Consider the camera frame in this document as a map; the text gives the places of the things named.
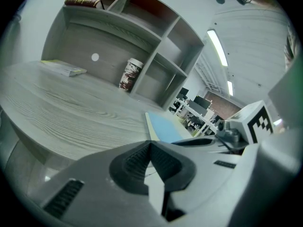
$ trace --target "white book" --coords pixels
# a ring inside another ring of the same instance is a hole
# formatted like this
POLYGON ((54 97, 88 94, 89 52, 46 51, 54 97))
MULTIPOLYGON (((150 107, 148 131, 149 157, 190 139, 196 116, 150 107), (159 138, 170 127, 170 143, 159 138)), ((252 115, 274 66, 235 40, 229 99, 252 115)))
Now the white book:
POLYGON ((45 68, 58 72, 62 75, 65 75, 67 77, 72 77, 74 75, 82 74, 87 72, 87 70, 80 68, 80 67, 74 67, 73 65, 70 65, 69 63, 60 61, 60 60, 52 60, 52 61, 41 61, 45 66, 45 68))

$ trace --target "ceiling light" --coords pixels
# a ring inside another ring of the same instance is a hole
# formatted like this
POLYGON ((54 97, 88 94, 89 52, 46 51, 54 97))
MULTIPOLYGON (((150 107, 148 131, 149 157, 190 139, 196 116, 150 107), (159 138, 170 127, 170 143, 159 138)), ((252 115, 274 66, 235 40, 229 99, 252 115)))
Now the ceiling light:
POLYGON ((278 124, 280 124, 280 122, 282 122, 282 119, 278 119, 277 121, 275 121, 274 125, 277 126, 278 124))
POLYGON ((228 91, 229 91, 229 94, 233 96, 233 91, 232 91, 232 82, 227 81, 227 85, 228 85, 228 91))
POLYGON ((214 31, 214 30, 208 30, 207 31, 208 33, 208 36, 211 38, 216 50, 217 50, 217 53, 220 57, 220 60, 221 60, 221 64, 223 66, 228 66, 227 65, 227 60, 226 60, 226 57, 225 57, 225 53, 223 51, 223 48, 222 48, 222 45, 219 41, 219 38, 218 38, 218 35, 217 33, 214 31))

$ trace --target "ceiling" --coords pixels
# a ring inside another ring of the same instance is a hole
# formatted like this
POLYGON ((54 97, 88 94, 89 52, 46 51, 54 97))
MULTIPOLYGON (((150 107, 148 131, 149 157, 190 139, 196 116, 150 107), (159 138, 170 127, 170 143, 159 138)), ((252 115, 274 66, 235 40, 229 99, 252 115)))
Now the ceiling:
POLYGON ((285 73, 287 16, 278 9, 242 6, 236 0, 226 0, 210 29, 218 34, 228 67, 221 65, 213 43, 206 36, 196 71, 208 90, 240 107, 264 100, 273 119, 277 118, 267 94, 285 73), (233 83, 233 96, 228 93, 228 80, 233 83))

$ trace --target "wooden desk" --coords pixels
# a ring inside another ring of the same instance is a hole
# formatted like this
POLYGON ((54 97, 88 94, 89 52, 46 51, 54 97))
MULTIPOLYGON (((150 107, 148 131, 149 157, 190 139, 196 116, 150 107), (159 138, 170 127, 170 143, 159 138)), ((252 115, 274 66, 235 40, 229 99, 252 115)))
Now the wooden desk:
POLYGON ((89 74, 66 77, 38 61, 0 71, 0 105, 36 144, 75 160, 149 140, 145 112, 171 115, 89 74))
POLYGON ((198 117, 199 119, 201 119, 202 121, 205 122, 205 124, 201 127, 201 129, 194 135, 194 137, 197 137, 204 129, 205 127, 206 130, 205 132, 210 128, 213 132, 217 132, 217 128, 215 127, 215 125, 213 123, 211 123, 209 120, 207 120, 206 118, 204 118, 202 115, 200 115, 198 112, 196 112, 194 109, 192 109, 191 107, 189 107, 187 105, 187 103, 181 101, 180 99, 176 98, 176 101, 178 101, 179 103, 181 103, 180 107, 176 110, 176 112, 174 113, 174 115, 177 114, 177 112, 180 110, 181 106, 184 106, 187 110, 189 110, 194 116, 198 117))

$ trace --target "thick book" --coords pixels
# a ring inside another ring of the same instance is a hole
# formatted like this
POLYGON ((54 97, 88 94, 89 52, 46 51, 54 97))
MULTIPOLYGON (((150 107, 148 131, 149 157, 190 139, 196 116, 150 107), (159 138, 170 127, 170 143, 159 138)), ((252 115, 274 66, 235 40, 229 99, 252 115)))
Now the thick book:
POLYGON ((65 0, 65 5, 85 6, 91 8, 102 8, 101 0, 65 0))
POLYGON ((74 75, 86 73, 87 70, 80 68, 80 67, 74 67, 73 65, 70 65, 69 63, 60 61, 60 60, 52 60, 52 61, 41 61, 45 68, 58 72, 62 75, 65 75, 67 77, 72 77, 74 75))

